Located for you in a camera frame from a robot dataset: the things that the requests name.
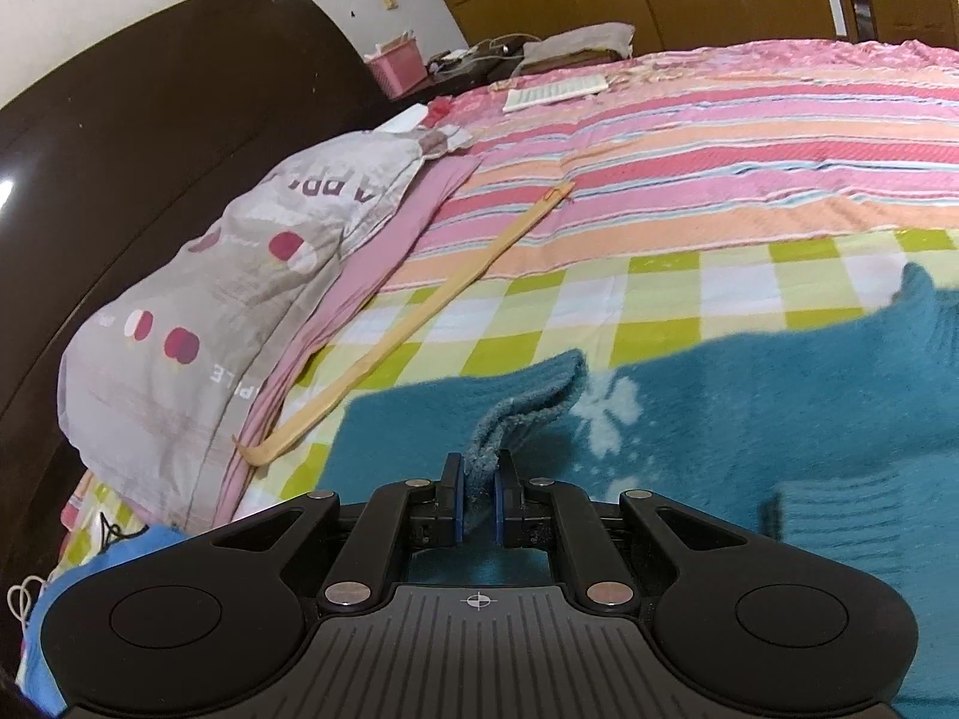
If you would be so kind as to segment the grey patterned pillow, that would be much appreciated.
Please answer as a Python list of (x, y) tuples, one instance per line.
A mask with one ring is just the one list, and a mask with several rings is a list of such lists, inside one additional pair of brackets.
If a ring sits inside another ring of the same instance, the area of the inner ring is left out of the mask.
[(83, 464), (149, 521), (213, 527), (258, 388), (421, 169), (468, 141), (445, 125), (314, 144), (101, 307), (68, 344), (57, 386)]

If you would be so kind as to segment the pink plastic basket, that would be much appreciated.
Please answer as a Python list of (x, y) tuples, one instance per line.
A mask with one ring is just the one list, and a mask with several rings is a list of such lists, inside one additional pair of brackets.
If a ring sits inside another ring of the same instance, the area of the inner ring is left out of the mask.
[(411, 31), (379, 44), (374, 54), (364, 57), (364, 64), (390, 99), (401, 98), (427, 80), (426, 64)]

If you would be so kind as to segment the teal fuzzy sweater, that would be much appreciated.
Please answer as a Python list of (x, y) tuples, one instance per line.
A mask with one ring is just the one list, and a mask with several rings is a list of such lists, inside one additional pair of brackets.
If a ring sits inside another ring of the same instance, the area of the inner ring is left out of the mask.
[(346, 503), (462, 456), (468, 522), (497, 456), (612, 502), (631, 488), (886, 581), (918, 621), (897, 707), (957, 711), (957, 295), (907, 265), (884, 309), (733, 334), (590, 370), (577, 351), (514, 373), (352, 399), (320, 485)]

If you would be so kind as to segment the folded grey cloth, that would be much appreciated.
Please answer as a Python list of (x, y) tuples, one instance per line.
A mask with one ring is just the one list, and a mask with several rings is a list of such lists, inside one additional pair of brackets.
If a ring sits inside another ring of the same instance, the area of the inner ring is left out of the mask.
[(556, 68), (630, 59), (634, 34), (635, 27), (621, 21), (559, 32), (543, 41), (525, 44), (517, 71), (520, 75), (536, 75)]

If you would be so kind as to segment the dark bedside table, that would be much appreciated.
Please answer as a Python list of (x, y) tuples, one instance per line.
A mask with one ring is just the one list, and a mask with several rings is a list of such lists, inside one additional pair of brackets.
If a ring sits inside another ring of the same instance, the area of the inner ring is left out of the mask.
[(439, 96), (458, 96), (475, 87), (488, 86), (494, 81), (507, 80), (522, 60), (522, 52), (505, 54), (496, 49), (486, 54), (473, 54), (447, 70), (438, 70), (416, 84), (413, 89), (398, 96), (397, 102), (415, 104)]

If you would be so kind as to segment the green checkered bed sheet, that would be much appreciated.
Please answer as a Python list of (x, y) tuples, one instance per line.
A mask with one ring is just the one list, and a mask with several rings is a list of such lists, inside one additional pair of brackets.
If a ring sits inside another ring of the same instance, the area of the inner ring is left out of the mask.
[[(517, 279), (483, 279), (406, 341), (352, 394), (434, 378), (497, 375), (579, 348), (590, 368), (618, 367), (742, 331), (801, 330), (888, 304), (907, 260), (957, 288), (957, 229), (897, 229), (705, 252), (603, 258)], [(434, 288), (377, 294), (307, 364), (281, 422), (340, 377)], [(343, 419), (343, 403), (245, 488), (237, 516), (313, 487)], [(89, 472), (65, 506), (73, 524), (51, 578), (101, 549), (102, 523), (143, 522)]]

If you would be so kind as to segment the pink striped quilt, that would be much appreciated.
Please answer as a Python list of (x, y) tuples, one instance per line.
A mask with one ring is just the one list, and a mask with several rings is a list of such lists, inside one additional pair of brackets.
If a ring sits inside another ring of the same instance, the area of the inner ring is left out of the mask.
[(759, 41), (603, 67), (607, 89), (505, 109), (505, 84), (439, 99), (477, 170), (392, 276), (426, 288), (558, 185), (571, 194), (496, 266), (957, 222), (957, 55), (909, 41)]

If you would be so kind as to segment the blue cloth at bedside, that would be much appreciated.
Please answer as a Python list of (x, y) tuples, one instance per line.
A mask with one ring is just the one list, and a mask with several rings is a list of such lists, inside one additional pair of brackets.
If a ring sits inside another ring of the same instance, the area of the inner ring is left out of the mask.
[(146, 526), (135, 534), (112, 540), (102, 554), (67, 570), (47, 584), (26, 621), (25, 649), (16, 683), (44, 717), (57, 717), (67, 709), (64, 689), (57, 683), (50, 664), (53, 646), (65, 643), (70, 652), (80, 652), (94, 633), (88, 632), (96, 600), (104, 599), (98, 579), (117, 578), (122, 566), (156, 555), (187, 540), (174, 527)]

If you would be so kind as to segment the white paper sheet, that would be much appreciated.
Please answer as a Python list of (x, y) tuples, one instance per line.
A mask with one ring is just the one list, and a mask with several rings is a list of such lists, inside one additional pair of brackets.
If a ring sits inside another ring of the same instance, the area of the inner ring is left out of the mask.
[(566, 102), (571, 99), (603, 93), (603, 91), (607, 91), (608, 87), (610, 85), (605, 76), (589, 75), (527, 86), (522, 89), (511, 89), (507, 93), (502, 110), (505, 114), (509, 114), (509, 112), (530, 109), (530, 107), (536, 107), (537, 105)]

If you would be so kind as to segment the pink pillow underlay cloth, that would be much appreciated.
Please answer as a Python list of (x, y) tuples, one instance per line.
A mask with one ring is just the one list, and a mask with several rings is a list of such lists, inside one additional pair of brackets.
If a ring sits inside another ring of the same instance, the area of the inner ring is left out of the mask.
[(212, 368), (212, 380), (231, 393), (218, 437), (226, 448), (226, 471), (216, 497), (213, 522), (231, 521), (249, 483), (247, 464), (234, 449), (267, 437), (281, 403), (309, 357), (323, 349), (359, 309), (397, 271), (441, 206), (478, 169), (475, 156), (444, 156), (424, 166), (393, 216), (375, 234), (345, 258), (342, 271), (310, 313), (296, 312), (289, 330), (279, 333), (279, 349), (234, 377), (228, 368)]

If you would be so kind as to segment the dark wooden headboard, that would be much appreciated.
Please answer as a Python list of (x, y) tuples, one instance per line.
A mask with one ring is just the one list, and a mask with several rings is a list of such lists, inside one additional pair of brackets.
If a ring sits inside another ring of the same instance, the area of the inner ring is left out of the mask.
[(60, 355), (289, 154), (390, 101), (313, 0), (185, 0), (2, 112), (2, 579), (45, 575), (82, 463), (57, 425)]

